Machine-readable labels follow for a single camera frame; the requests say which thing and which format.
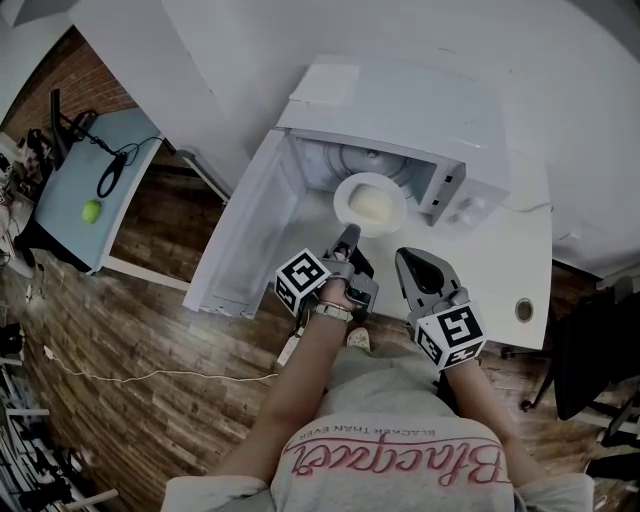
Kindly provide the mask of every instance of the white plate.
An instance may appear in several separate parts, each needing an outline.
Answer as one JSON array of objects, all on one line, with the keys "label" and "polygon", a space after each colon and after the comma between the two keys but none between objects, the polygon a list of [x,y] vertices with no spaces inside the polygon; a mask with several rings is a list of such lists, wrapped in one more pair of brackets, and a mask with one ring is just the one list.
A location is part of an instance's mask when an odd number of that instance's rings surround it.
[{"label": "white plate", "polygon": [[[360,185],[370,185],[385,190],[391,196],[391,216],[386,222],[371,222],[366,217],[357,214],[349,208],[349,199],[353,191]],[[372,172],[363,172],[349,176],[337,188],[333,196],[333,209],[338,220],[345,226],[357,224],[362,230],[361,235],[375,238],[397,231],[407,216],[407,201],[398,185],[389,178]]]}]

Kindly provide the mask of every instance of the person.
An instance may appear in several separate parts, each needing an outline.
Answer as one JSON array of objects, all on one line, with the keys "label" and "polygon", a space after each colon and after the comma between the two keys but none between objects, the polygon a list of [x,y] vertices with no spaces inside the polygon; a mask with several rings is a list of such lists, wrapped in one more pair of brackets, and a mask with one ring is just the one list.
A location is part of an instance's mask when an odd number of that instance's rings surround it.
[{"label": "person", "polygon": [[[340,280],[319,298],[352,309]],[[477,361],[445,370],[458,416],[423,355],[341,348],[346,331],[311,316],[245,440],[211,476],[170,480],[162,511],[593,510],[591,478],[547,474]]]}]

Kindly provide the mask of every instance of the white table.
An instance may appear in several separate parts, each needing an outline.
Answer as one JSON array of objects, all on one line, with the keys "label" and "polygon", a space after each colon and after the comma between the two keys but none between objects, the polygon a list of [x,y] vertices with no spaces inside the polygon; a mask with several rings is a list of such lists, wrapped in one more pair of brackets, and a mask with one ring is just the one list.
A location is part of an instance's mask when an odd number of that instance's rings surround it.
[{"label": "white table", "polygon": [[[89,132],[104,140],[113,150],[149,137],[161,137],[160,131],[139,108],[103,114]],[[91,144],[89,139],[73,144],[61,168],[51,174],[36,207],[35,219],[87,264],[91,273],[107,267],[187,290],[189,283],[186,281],[147,270],[109,254],[133,194],[161,143],[153,139],[143,144],[136,159],[124,168],[117,185],[104,199],[98,199],[96,188],[113,156]],[[82,219],[82,208],[91,199],[98,199],[102,209],[98,220],[87,224]]]},{"label": "white table", "polygon": [[[507,208],[527,210],[549,203],[545,169],[511,152],[512,193]],[[284,236],[276,261],[284,262],[304,247],[315,254],[337,239],[344,227],[335,217],[331,194],[310,192]],[[400,230],[380,238],[361,238],[358,245],[369,259],[380,285],[374,312],[406,319],[395,270],[395,252],[413,247],[447,260],[470,297],[479,304],[488,338],[499,343],[540,349],[544,341],[551,286],[551,207],[528,213],[499,208],[473,233],[445,238],[421,214],[409,214]],[[515,315],[516,303],[527,298],[533,317],[527,323]]]}]

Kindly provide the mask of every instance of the foot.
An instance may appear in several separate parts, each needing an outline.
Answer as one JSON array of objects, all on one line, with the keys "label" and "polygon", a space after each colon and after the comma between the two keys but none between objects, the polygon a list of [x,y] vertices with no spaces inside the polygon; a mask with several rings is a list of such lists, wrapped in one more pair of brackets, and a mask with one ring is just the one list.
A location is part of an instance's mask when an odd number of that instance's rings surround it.
[{"label": "foot", "polygon": [[347,347],[360,347],[367,352],[371,352],[369,343],[369,332],[364,327],[358,327],[347,336]]}]

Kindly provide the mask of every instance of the tennis ball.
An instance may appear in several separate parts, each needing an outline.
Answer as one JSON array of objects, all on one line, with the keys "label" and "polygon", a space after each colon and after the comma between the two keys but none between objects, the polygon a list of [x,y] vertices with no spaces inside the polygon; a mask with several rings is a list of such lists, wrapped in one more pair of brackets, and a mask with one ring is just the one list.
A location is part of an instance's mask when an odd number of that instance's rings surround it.
[{"label": "tennis ball", "polygon": [[101,209],[102,205],[100,204],[100,201],[96,201],[95,199],[88,201],[82,209],[82,219],[87,224],[93,224],[96,220],[98,220]]}]

